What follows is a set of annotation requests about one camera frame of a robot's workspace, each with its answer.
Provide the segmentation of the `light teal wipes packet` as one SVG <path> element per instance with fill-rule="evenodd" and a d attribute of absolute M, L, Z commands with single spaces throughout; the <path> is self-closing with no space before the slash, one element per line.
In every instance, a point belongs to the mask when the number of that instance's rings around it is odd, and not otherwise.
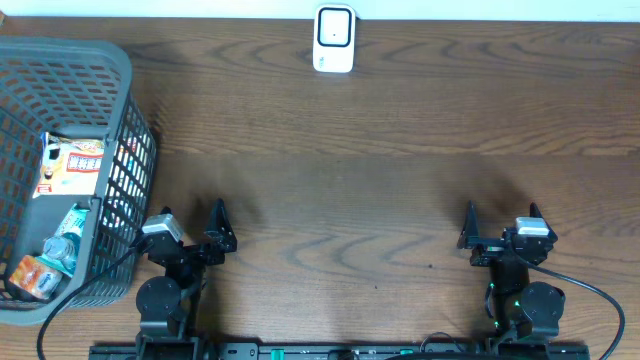
<path fill-rule="evenodd" d="M 54 235 L 71 240 L 76 250 L 79 249 L 89 209 L 74 204 L 67 212 Z"/>

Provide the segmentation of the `teal liquid bottle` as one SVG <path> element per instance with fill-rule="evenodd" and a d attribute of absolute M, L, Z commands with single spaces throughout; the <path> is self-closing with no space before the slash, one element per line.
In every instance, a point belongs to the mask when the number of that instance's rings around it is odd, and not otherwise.
<path fill-rule="evenodd" d="M 44 241 L 42 253 L 36 259 L 68 277 L 73 277 L 79 245 L 80 237 L 74 233 L 52 236 Z"/>

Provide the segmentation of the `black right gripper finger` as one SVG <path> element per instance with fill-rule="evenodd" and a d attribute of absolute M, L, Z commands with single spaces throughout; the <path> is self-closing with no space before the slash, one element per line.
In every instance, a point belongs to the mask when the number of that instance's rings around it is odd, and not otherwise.
<path fill-rule="evenodd" d="M 458 249 L 473 249 L 480 244 L 477 221 L 475 205 L 472 201 L 469 201 L 463 228 L 457 241 Z"/>
<path fill-rule="evenodd" d="M 532 218 L 528 233 L 534 236 L 544 236 L 551 241 L 557 241 L 558 236 L 551 225 L 544 219 L 539 207 L 535 203 L 529 206 L 529 215 Z"/>

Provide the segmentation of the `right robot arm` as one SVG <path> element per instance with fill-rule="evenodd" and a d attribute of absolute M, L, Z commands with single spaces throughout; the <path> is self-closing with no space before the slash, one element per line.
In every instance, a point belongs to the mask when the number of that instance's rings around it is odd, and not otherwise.
<path fill-rule="evenodd" d="M 480 235 L 473 203 L 469 203 L 457 247 L 471 252 L 469 263 L 487 267 L 490 284 L 485 310 L 495 321 L 496 335 L 486 341 L 493 354 L 515 353 L 519 346 L 542 352 L 559 334 L 564 312 L 564 292 L 545 282 L 532 282 L 529 270 L 547 259 L 557 235 L 532 203 L 529 214 L 518 217 L 499 237 Z"/>

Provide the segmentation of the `yellow snack bag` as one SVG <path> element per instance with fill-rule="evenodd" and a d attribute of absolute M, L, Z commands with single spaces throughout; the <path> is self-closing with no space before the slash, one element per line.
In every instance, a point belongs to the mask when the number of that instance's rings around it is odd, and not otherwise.
<path fill-rule="evenodd" d="M 39 181 L 33 198 L 43 195 L 93 195 L 105 146 L 102 140 L 41 135 Z"/>

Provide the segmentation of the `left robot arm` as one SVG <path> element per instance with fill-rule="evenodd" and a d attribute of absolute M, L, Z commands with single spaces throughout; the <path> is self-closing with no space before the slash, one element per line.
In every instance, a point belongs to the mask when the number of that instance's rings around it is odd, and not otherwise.
<path fill-rule="evenodd" d="M 206 285 L 206 270 L 225 262 L 237 250 L 237 238 L 225 204 L 217 199 L 204 231 L 206 243 L 188 245 L 185 232 L 168 208 L 149 217 L 133 243 L 164 274 L 147 280 L 138 290 L 141 315 L 136 337 L 137 359 L 216 359 L 216 346 L 195 330 L 197 310 Z"/>

